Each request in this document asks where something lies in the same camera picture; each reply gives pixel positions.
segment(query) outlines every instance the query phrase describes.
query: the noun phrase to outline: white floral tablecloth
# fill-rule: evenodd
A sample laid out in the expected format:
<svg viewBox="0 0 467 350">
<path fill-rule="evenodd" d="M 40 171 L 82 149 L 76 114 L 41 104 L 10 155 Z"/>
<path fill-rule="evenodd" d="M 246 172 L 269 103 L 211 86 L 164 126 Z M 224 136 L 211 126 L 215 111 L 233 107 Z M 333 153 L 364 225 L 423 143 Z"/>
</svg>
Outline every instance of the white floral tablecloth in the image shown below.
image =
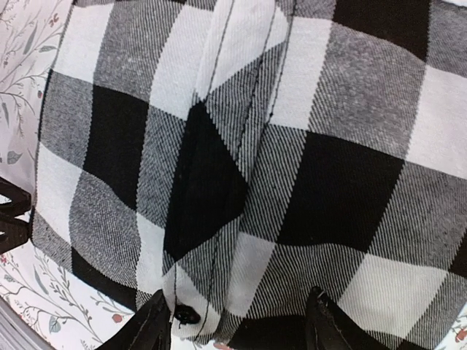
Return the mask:
<svg viewBox="0 0 467 350">
<path fill-rule="evenodd" d="M 45 83 L 71 2 L 0 0 L 0 176 L 29 192 Z M 133 315 L 31 243 L 0 256 L 0 297 L 56 349 L 95 349 Z M 172 348 L 198 349 L 177 338 Z M 467 350 L 467 306 L 436 350 Z"/>
</svg>

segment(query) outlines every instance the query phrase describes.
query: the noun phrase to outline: button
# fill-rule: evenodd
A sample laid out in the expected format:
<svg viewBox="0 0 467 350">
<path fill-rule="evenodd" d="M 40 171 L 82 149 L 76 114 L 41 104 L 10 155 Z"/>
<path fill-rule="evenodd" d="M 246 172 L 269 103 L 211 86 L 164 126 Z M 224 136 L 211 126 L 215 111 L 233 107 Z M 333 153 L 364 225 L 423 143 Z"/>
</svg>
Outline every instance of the button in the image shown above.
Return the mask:
<svg viewBox="0 0 467 350">
<path fill-rule="evenodd" d="M 180 324 L 197 324 L 201 321 L 201 317 L 196 311 L 186 305 L 175 306 L 174 317 L 180 321 Z"/>
</svg>

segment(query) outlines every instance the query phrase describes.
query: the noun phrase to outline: checkered cloth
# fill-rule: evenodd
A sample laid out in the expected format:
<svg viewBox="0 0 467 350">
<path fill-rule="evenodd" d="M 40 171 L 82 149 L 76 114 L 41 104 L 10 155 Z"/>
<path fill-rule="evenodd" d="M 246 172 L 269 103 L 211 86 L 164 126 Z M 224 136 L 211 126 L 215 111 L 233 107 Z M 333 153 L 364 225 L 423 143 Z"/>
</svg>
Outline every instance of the checkered cloth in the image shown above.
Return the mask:
<svg viewBox="0 0 467 350">
<path fill-rule="evenodd" d="M 322 287 L 391 349 L 467 299 L 467 9 L 77 0 L 34 243 L 132 309 L 162 288 L 238 349 L 304 349 Z"/>
</svg>

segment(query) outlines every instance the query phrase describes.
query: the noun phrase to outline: red flower print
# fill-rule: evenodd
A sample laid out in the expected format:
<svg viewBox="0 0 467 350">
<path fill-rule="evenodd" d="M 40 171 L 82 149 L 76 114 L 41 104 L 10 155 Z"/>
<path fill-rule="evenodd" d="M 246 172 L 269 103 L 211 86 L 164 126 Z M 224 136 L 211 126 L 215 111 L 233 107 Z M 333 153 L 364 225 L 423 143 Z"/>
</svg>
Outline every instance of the red flower print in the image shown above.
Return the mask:
<svg viewBox="0 0 467 350">
<path fill-rule="evenodd" d="M 455 336 L 455 342 L 459 343 L 460 341 L 463 341 L 467 337 L 467 329 L 463 328 L 462 330 L 459 331 L 459 333 Z"/>
<path fill-rule="evenodd" d="M 114 314 L 114 316 L 112 316 L 112 319 L 114 320 L 115 323 L 120 323 L 123 321 L 122 315 L 119 315 L 119 314 Z"/>
<path fill-rule="evenodd" d="M 215 343 L 214 344 L 214 347 L 216 349 L 219 349 L 219 350 L 232 350 L 231 348 L 229 348 L 228 346 L 224 345 L 224 344 L 220 344 L 220 343 Z"/>
</svg>

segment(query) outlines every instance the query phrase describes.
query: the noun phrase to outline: plaid fabric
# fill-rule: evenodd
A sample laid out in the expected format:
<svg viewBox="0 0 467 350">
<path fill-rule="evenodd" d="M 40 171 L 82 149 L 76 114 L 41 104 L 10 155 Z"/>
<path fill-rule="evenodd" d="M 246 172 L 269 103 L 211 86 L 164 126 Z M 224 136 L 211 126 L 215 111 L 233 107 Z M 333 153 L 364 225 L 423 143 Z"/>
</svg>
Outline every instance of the plaid fabric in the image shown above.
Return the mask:
<svg viewBox="0 0 467 350">
<path fill-rule="evenodd" d="M 391 349 L 467 295 L 467 9 L 78 0 L 50 75 L 34 243 L 238 349 L 304 349 L 322 287 Z"/>
</svg>

